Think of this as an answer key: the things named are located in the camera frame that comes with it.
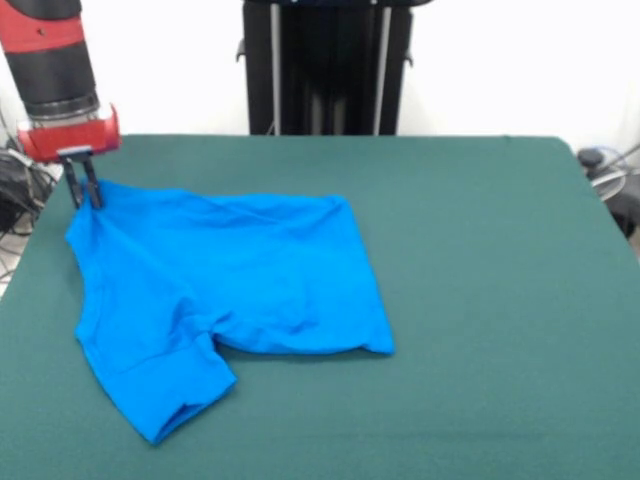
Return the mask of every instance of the green table surface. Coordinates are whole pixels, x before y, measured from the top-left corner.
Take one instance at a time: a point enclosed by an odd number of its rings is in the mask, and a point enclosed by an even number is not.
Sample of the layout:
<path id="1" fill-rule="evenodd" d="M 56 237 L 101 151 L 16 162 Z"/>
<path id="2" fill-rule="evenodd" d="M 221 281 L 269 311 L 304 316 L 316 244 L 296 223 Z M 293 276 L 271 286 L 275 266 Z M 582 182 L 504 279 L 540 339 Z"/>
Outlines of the green table surface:
<path id="1" fill-rule="evenodd" d="M 222 349 L 236 387 L 152 447 L 74 339 L 61 185 L 0 303 L 0 479 L 640 478 L 640 269 L 561 141 L 130 136 L 96 164 L 346 196 L 397 353 Z"/>

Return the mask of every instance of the metal pole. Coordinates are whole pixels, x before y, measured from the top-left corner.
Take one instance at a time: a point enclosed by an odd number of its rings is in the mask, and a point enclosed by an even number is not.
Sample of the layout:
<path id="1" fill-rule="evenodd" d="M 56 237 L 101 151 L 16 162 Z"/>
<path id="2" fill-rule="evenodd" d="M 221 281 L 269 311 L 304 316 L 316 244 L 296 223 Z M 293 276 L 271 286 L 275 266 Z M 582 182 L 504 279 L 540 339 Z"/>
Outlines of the metal pole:
<path id="1" fill-rule="evenodd" d="M 378 77 L 376 85 L 376 103 L 373 112 L 373 134 L 380 135 L 382 121 L 382 100 L 384 97 L 384 81 L 387 75 L 387 54 L 389 51 L 389 31 L 391 30 L 391 7 L 382 10 L 382 26 L 380 29 L 380 50 L 378 55 Z"/>
<path id="2" fill-rule="evenodd" d="M 273 77 L 273 134 L 282 134 L 280 5 L 271 5 L 271 69 Z"/>

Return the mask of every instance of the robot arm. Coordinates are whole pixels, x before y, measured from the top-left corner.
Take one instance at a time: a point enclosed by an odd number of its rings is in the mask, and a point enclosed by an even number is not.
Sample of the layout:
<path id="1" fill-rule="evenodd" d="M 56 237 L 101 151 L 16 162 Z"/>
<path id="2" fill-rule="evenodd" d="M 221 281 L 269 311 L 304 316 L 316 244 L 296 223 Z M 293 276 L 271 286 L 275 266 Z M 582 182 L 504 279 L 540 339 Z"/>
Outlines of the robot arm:
<path id="1" fill-rule="evenodd" d="M 120 145 L 113 107 L 101 107 L 80 19 L 80 0 L 0 0 L 0 43 L 29 122 L 18 128 L 37 162 L 60 162 L 76 206 L 83 164 L 94 207 L 102 206 L 93 154 Z"/>

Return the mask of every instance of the black cable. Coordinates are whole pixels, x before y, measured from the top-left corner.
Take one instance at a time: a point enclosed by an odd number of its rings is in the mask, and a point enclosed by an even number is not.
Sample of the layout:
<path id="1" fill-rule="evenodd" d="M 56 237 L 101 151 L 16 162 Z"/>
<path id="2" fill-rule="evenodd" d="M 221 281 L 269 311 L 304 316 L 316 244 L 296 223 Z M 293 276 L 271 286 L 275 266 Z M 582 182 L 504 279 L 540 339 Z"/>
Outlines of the black cable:
<path id="1" fill-rule="evenodd" d="M 9 271 L 9 265 L 5 263 L 1 255 L 0 255 L 0 264 L 2 264 L 2 268 L 4 269 L 5 273 Z"/>
<path id="2" fill-rule="evenodd" d="M 7 270 L 2 275 L 0 275 L 0 283 L 9 283 L 9 280 L 5 281 L 5 278 L 10 277 L 11 275 L 14 274 L 14 272 L 15 270 Z"/>
<path id="3" fill-rule="evenodd" d="M 2 113 L 2 106 L 1 105 L 0 105 L 0 124 L 2 124 L 2 128 L 4 129 L 4 133 L 7 135 L 7 138 L 9 139 L 7 141 L 7 144 L 11 145 L 12 147 L 14 146 L 16 148 L 16 150 L 24 152 L 24 148 L 22 147 L 22 144 L 18 141 L 18 139 L 16 137 L 11 135 L 11 131 L 9 130 L 9 126 L 7 125 L 7 120 L 4 117 L 4 113 Z"/>
<path id="4" fill-rule="evenodd" d="M 37 208 L 34 208 L 30 205 L 27 205 L 26 203 L 24 203 L 14 192 L 12 192 L 11 190 L 7 190 L 6 188 L 0 188 L 0 193 L 7 196 L 9 198 L 9 200 L 11 200 L 12 202 L 14 202 L 16 205 L 19 205 L 21 208 L 23 208 L 24 210 L 26 210 L 27 212 L 29 212 L 32 215 L 38 216 L 40 214 L 40 212 L 37 210 Z"/>
<path id="5" fill-rule="evenodd" d="M 46 170 L 37 169 L 32 172 L 33 179 L 38 184 L 38 187 L 41 190 L 41 193 L 44 197 L 48 197 L 53 191 L 53 187 L 58 183 L 51 173 Z"/>
<path id="6" fill-rule="evenodd" d="M 16 227 L 11 227 L 8 231 L 11 235 L 15 235 L 16 237 L 29 237 L 31 236 L 32 230 L 27 230 L 26 232 L 19 232 L 16 230 Z"/>
<path id="7" fill-rule="evenodd" d="M 22 255 L 20 252 L 16 252 L 15 250 L 11 250 L 7 247 L 4 247 L 2 245 L 0 245 L 0 250 L 2 250 L 5 253 L 8 253 L 9 255 L 15 255 L 16 257 L 19 257 L 20 255 Z"/>

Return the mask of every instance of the cable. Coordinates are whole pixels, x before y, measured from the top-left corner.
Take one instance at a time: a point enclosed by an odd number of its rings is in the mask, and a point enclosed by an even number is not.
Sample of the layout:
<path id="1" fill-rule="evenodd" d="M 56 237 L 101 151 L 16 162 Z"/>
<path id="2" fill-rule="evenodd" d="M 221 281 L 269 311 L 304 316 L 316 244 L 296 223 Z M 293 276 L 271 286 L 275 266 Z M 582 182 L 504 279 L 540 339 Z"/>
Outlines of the cable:
<path id="1" fill-rule="evenodd" d="M 4 283 L 4 284 L 9 283 L 10 278 L 7 278 L 7 277 L 11 277 L 14 273 L 15 273 L 15 270 L 7 270 L 6 272 L 4 272 L 2 275 L 0 275 L 0 283 Z"/>
<path id="2" fill-rule="evenodd" d="M 2 264 L 2 269 L 6 272 L 9 271 L 9 265 L 6 264 L 6 262 L 4 261 L 4 258 L 2 258 L 2 256 L 0 256 L 0 263 Z"/>
<path id="3" fill-rule="evenodd" d="M 605 183 L 611 182 L 613 180 L 617 180 L 618 178 L 626 177 L 628 175 L 640 175 L 640 168 L 634 168 L 632 170 L 618 170 L 617 172 L 612 172 L 607 175 L 603 175 L 602 177 L 598 177 L 591 182 L 592 187 L 598 187 L 600 185 L 604 185 Z"/>
<path id="4" fill-rule="evenodd" d="M 11 135 L 11 131 L 9 130 L 9 126 L 7 125 L 7 119 L 4 117 L 4 113 L 2 113 L 2 104 L 0 104 L 0 124 L 4 129 L 4 133 L 7 135 L 7 138 L 10 142 L 16 146 L 16 148 L 22 149 L 22 144 L 18 141 L 16 137 Z"/>
<path id="5" fill-rule="evenodd" d="M 615 151 L 612 148 L 609 147 L 594 147 L 594 148 L 598 148 L 598 149 L 606 149 L 608 151 Z M 603 170 L 606 170 L 609 167 L 612 167 L 613 165 L 616 165 L 622 161 L 624 161 L 626 163 L 627 158 L 629 158 L 631 155 L 633 155 L 634 153 L 636 153 L 637 151 L 640 150 L 640 143 L 634 145 L 633 147 L 631 147 L 629 150 L 627 150 L 625 153 L 623 153 L 622 155 L 618 154 L 618 156 L 608 162 L 604 162 L 602 165 L 599 165 L 598 167 L 595 168 L 594 172 L 598 173 L 601 172 Z"/>
<path id="6" fill-rule="evenodd" d="M 11 227 L 11 228 L 8 230 L 8 232 L 9 232 L 11 235 L 15 235 L 16 237 L 29 237 L 29 236 L 31 236 L 31 234 L 33 233 L 33 229 L 31 229 L 31 230 L 27 230 L 26 232 L 18 232 L 18 231 L 16 230 L 16 227 Z"/>
<path id="7" fill-rule="evenodd" d="M 35 215 L 35 216 L 38 216 L 40 214 L 40 212 L 38 210 L 36 210 L 35 208 L 33 208 L 33 207 L 29 206 L 29 205 L 26 205 L 11 190 L 7 190 L 6 188 L 0 187 L 0 193 L 2 193 L 3 195 L 6 195 L 12 202 L 14 202 L 16 205 L 19 205 L 21 208 L 23 208 L 24 210 L 26 210 L 30 214 Z"/>
<path id="8" fill-rule="evenodd" d="M 603 152 L 613 153 L 616 157 L 622 157 L 622 153 L 620 152 L 620 150 L 616 150 L 615 148 L 609 147 L 608 145 L 594 145 L 590 148 L 601 150 Z"/>
<path id="9" fill-rule="evenodd" d="M 36 171 L 46 176 L 49 179 L 50 183 L 58 183 L 58 180 L 51 174 L 51 172 L 44 166 L 39 163 L 34 162 L 31 158 L 27 157 L 25 154 L 18 152 L 12 148 L 0 149 L 0 154 L 5 154 L 18 161 L 22 165 L 24 165 L 27 169 L 32 172 Z"/>
<path id="10" fill-rule="evenodd" d="M 615 197 L 622 191 L 622 189 L 625 187 L 626 184 L 627 184 L 627 177 L 622 177 L 620 179 L 620 182 L 618 182 L 618 185 L 615 188 L 612 188 L 611 191 L 600 195 L 600 200 L 602 200 L 603 202 L 606 202 L 607 200 L 611 200 L 613 197 Z"/>
<path id="11" fill-rule="evenodd" d="M 9 249 L 7 247 L 4 247 L 2 245 L 0 245 L 0 250 L 2 250 L 5 253 L 8 253 L 9 255 L 15 255 L 16 257 L 19 257 L 19 256 L 22 255 L 22 253 L 16 252 L 15 250 L 11 250 L 11 249 Z"/>

